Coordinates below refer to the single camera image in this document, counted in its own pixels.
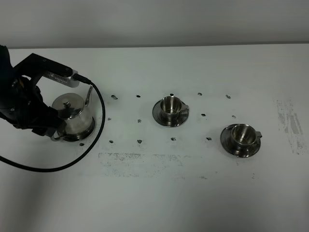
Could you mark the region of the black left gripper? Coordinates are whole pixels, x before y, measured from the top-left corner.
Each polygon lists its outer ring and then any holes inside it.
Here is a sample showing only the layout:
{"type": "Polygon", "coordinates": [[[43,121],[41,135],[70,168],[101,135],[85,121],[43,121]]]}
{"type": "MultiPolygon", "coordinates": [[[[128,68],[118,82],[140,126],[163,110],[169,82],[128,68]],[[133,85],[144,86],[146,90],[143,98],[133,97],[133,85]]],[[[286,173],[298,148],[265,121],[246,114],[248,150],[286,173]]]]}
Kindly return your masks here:
{"type": "Polygon", "coordinates": [[[54,135],[58,113],[43,102],[36,86],[45,70],[28,59],[13,67],[6,46],[0,47],[0,117],[17,129],[37,135],[54,135]]]}

